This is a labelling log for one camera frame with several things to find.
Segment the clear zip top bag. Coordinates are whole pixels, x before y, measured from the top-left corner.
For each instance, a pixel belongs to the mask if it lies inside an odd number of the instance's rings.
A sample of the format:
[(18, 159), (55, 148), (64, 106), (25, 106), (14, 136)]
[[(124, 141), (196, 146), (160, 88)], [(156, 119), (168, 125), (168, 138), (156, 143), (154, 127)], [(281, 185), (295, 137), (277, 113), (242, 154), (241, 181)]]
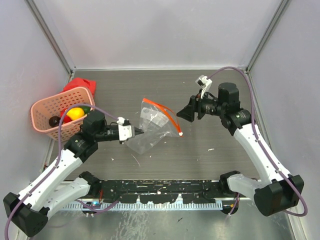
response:
[(179, 138), (184, 135), (175, 112), (147, 98), (141, 102), (138, 128), (143, 133), (130, 139), (126, 145), (140, 155), (155, 147), (164, 137)]

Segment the yellow toy pear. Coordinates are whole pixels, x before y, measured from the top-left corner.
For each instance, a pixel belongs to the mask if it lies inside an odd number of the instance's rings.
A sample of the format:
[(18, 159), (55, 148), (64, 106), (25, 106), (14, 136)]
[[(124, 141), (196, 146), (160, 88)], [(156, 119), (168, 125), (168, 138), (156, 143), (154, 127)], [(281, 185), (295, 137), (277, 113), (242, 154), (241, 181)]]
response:
[(66, 113), (66, 116), (72, 121), (82, 118), (84, 115), (85, 111), (81, 107), (74, 107)]

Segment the red toy apple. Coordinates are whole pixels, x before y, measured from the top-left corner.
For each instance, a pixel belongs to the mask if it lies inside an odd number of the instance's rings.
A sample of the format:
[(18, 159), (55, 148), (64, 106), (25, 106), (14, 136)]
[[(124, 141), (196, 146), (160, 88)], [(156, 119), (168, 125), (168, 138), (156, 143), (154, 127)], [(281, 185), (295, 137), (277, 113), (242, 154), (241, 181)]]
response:
[(69, 116), (65, 115), (65, 117), (63, 119), (63, 123), (66, 124), (66, 123), (69, 123), (71, 121), (72, 121), (72, 119)]

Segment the pink plastic basket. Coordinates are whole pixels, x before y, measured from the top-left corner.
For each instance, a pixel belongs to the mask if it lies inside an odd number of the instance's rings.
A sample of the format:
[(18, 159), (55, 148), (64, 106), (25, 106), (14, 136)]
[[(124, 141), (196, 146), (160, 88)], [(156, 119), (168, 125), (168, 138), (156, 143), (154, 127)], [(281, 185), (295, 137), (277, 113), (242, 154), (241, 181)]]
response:
[(58, 127), (51, 127), (49, 120), (52, 117), (59, 117), (61, 112), (75, 104), (95, 105), (94, 97), (88, 88), (79, 86), (38, 100), (30, 108), (32, 128), (57, 141)]

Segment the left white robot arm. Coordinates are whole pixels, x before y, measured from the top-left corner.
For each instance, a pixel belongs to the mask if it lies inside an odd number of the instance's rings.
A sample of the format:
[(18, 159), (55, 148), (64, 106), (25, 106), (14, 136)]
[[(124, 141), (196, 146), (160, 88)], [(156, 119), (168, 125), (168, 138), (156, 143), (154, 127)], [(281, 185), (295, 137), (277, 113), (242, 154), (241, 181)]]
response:
[(114, 125), (107, 124), (103, 112), (91, 110), (83, 119), (79, 132), (69, 138), (57, 158), (36, 180), (18, 194), (9, 192), (3, 198), (8, 217), (5, 238), (9, 238), (10, 223), (14, 223), (28, 237), (34, 237), (67, 203), (83, 196), (97, 197), (100, 181), (89, 172), (82, 173), (60, 190), (56, 188), (98, 150), (99, 142), (118, 141), (123, 144), (143, 132), (123, 117), (118, 117)]

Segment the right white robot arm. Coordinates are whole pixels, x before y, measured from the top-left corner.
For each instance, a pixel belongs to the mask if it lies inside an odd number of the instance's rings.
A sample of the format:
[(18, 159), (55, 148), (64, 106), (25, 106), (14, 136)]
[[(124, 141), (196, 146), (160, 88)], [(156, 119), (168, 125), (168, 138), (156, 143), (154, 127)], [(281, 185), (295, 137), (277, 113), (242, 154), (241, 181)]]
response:
[(225, 197), (238, 193), (253, 200), (266, 217), (297, 206), (304, 181), (300, 175), (293, 176), (271, 151), (251, 113), (241, 107), (236, 84), (221, 83), (218, 96), (214, 96), (208, 91), (210, 80), (198, 79), (196, 83), (200, 87), (198, 94), (190, 97), (177, 116), (189, 122), (204, 115), (218, 116), (246, 151), (260, 177), (259, 180), (248, 178), (236, 170), (224, 173), (219, 179), (220, 193)]

